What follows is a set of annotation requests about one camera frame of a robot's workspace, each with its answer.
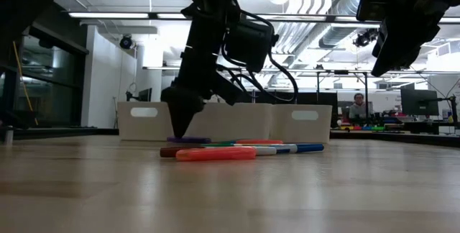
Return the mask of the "red-orange stubby highlighter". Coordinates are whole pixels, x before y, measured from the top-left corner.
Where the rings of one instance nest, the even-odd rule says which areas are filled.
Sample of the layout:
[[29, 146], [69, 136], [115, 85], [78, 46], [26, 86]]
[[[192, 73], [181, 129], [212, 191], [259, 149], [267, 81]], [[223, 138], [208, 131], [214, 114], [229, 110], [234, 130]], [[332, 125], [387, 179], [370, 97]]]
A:
[[282, 145], [282, 140], [237, 140], [234, 144], [238, 145]]

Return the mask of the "black computer monitor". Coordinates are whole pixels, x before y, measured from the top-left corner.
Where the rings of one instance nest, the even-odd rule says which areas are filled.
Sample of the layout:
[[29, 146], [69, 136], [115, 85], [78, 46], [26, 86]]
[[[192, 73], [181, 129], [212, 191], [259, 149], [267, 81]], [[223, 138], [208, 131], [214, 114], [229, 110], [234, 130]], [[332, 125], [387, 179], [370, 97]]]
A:
[[436, 91], [401, 89], [402, 112], [406, 115], [438, 116]]

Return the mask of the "orange stubby highlighter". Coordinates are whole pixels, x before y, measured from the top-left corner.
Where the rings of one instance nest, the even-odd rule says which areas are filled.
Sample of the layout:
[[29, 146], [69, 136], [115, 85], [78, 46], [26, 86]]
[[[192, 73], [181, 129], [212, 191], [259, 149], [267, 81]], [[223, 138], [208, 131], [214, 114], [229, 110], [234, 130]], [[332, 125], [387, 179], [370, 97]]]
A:
[[196, 148], [179, 150], [178, 161], [253, 160], [257, 151], [253, 147]]

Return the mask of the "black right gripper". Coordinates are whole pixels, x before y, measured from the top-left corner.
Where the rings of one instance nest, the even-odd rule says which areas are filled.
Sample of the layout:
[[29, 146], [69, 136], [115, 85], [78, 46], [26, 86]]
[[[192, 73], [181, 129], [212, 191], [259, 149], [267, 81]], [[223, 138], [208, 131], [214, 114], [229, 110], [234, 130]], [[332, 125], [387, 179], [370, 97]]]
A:
[[377, 37], [371, 74], [380, 77], [407, 68], [419, 56], [421, 46], [439, 32], [439, 22], [460, 0], [385, 0], [382, 35]]

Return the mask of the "ceiling light strip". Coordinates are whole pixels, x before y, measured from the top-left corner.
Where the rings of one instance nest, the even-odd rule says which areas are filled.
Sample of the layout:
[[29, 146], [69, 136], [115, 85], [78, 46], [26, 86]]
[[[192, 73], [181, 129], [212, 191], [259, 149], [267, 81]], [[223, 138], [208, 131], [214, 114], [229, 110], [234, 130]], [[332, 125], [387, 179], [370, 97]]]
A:
[[73, 18], [80, 19], [148, 19], [146, 13], [124, 13], [124, 12], [69, 12]]

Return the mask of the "colourful toy blocks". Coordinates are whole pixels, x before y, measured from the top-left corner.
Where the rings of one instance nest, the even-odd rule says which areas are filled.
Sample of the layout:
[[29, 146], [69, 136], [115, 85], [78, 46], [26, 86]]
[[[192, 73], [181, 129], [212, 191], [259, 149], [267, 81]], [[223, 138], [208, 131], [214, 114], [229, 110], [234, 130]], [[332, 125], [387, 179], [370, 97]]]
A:
[[384, 131], [385, 127], [379, 127], [379, 126], [351, 126], [351, 125], [341, 125], [339, 126], [340, 130], [345, 130], [345, 131]]

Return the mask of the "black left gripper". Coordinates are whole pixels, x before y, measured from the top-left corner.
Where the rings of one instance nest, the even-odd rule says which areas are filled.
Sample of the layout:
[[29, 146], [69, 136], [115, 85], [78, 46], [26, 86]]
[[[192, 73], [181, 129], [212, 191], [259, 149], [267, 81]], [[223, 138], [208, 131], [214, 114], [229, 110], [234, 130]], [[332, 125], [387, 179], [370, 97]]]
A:
[[182, 138], [194, 115], [204, 109], [204, 100], [220, 96], [234, 105], [242, 90], [218, 73], [223, 67], [217, 63], [223, 44], [225, 22], [217, 15], [207, 14], [197, 8], [181, 11], [191, 20], [191, 26], [178, 76], [161, 93], [170, 112], [174, 136]]

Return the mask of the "blue thin marker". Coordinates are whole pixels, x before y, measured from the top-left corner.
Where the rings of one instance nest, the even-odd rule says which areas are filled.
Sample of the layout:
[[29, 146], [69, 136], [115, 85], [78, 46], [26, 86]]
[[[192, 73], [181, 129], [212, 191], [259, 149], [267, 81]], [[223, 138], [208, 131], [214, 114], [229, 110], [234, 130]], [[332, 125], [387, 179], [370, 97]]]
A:
[[254, 148], [257, 150], [257, 155], [320, 152], [324, 150], [322, 144], [255, 145]]

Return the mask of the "brown thin marker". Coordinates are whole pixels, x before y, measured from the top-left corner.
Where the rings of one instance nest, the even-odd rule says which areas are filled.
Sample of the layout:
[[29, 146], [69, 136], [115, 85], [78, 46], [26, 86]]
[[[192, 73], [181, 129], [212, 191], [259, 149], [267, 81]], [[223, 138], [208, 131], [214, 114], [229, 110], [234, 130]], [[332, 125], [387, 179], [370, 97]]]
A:
[[175, 155], [178, 151], [187, 149], [187, 147], [163, 147], [160, 149], [160, 157], [175, 158]]

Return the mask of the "white plastic bin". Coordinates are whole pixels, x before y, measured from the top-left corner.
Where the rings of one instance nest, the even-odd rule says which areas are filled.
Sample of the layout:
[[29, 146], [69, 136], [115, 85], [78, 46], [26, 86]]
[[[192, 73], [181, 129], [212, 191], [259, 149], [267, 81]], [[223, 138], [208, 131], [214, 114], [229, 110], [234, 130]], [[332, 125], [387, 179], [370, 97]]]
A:
[[185, 136], [212, 141], [267, 140], [270, 136], [272, 104], [207, 103], [190, 123]]
[[280, 104], [272, 106], [270, 137], [285, 143], [329, 142], [332, 106]]
[[122, 140], [165, 141], [173, 136], [166, 103], [120, 101], [117, 107], [119, 136]]

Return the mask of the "person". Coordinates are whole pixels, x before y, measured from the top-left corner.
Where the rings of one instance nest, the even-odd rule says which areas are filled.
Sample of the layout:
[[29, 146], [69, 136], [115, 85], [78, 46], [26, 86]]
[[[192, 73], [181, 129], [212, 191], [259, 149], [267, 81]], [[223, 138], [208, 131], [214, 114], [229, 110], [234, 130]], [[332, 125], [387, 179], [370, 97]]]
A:
[[364, 95], [356, 93], [354, 95], [354, 102], [349, 107], [350, 119], [366, 119], [371, 114], [371, 108], [367, 106]]

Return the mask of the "black aluminium table frame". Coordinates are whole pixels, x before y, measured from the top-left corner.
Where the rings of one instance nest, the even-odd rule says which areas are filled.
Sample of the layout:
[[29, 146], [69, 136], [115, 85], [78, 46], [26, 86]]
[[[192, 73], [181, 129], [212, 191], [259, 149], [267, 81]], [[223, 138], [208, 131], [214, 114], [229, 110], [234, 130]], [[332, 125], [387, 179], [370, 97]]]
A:
[[[41, 129], [10, 129], [14, 140], [32, 140], [57, 137], [77, 137], [90, 135], [118, 136], [117, 129], [96, 128], [41, 128]], [[454, 147], [460, 149], [460, 137], [432, 135], [432, 134], [396, 134], [386, 132], [354, 131], [343, 132], [332, 130], [329, 133], [331, 140], [380, 140], [388, 142], [403, 142], [419, 145], [433, 145], [440, 147]]]

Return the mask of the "dark purple stubby highlighter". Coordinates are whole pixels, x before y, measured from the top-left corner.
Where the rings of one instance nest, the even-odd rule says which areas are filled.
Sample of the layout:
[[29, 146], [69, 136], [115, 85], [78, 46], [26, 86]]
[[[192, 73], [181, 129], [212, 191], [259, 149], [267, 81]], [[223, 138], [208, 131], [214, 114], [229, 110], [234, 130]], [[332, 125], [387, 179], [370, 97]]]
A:
[[211, 142], [211, 139], [206, 137], [168, 137], [166, 141], [173, 143], [207, 144]]

